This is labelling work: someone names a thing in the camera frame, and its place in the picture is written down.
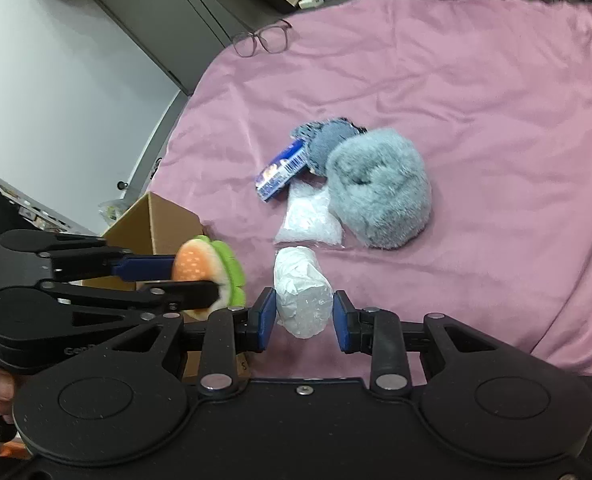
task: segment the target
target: metal screw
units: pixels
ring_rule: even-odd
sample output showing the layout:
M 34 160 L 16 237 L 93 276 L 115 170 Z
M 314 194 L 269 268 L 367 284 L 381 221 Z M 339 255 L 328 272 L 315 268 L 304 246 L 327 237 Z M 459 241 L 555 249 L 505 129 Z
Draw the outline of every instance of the metal screw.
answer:
M 296 388 L 296 393 L 299 395 L 311 395 L 312 393 L 314 393 L 314 388 L 304 384 L 303 386 L 298 386 Z
M 401 390 L 407 386 L 407 379 L 398 374 L 384 374 L 376 379 L 376 385 L 383 390 Z
M 209 374 L 201 379 L 201 386 L 207 390 L 224 390 L 231 386 L 231 377 L 225 374 Z

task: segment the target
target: eyeglasses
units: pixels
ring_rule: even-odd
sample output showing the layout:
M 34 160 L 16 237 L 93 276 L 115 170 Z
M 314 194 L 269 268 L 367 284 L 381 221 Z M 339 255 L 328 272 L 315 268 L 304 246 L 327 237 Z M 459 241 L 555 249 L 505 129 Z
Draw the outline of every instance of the eyeglasses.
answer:
M 240 57 L 252 57 L 256 53 L 256 38 L 261 46 L 270 54 L 280 54 L 288 47 L 287 31 L 291 23 L 280 20 L 278 23 L 263 27 L 256 32 L 243 32 L 231 39 L 234 50 Z

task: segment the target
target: blue gray fabric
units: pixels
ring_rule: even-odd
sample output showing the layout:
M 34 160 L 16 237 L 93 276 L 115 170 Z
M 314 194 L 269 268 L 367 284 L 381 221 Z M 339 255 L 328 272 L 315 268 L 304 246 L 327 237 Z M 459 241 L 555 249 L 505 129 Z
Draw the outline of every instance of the blue gray fabric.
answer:
M 293 139 L 305 141 L 307 165 L 313 174 L 327 176 L 325 166 L 332 150 L 346 139 L 365 132 L 348 119 L 340 117 L 329 121 L 305 123 L 292 131 Z
M 423 159 L 395 130 L 372 130 L 336 146 L 327 179 L 330 209 L 370 247 L 400 247 L 429 220 L 432 189 Z

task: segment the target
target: bed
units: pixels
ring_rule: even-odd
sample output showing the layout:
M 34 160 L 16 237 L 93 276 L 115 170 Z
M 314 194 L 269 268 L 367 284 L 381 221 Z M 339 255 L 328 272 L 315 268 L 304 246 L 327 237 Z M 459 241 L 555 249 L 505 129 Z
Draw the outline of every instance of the bed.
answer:
M 392 127 L 426 162 L 432 218 L 394 251 L 316 248 L 356 307 L 444 312 L 552 364 L 592 374 L 592 6 L 523 0 L 356 0 L 298 14 L 290 47 L 227 48 L 172 133 L 151 189 L 196 212 L 239 257 L 247 297 L 272 285 L 281 196 L 254 176 L 292 128 L 345 116 Z M 365 376 L 331 325 L 277 326 L 257 376 Z

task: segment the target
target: clear plastic bag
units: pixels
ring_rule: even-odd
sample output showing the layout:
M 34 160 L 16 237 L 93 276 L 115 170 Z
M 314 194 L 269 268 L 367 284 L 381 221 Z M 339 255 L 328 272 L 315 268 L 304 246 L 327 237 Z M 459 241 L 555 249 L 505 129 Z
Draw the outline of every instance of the clear plastic bag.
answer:
M 329 188 L 316 189 L 301 180 L 292 180 L 287 213 L 274 243 L 321 242 L 339 246 L 343 228 L 329 211 Z
M 299 339 L 325 329 L 332 313 L 334 291 L 307 247 L 286 247 L 274 264 L 278 323 Z
M 118 198 L 98 204 L 98 212 L 107 225 L 111 226 L 134 204 L 133 200 Z

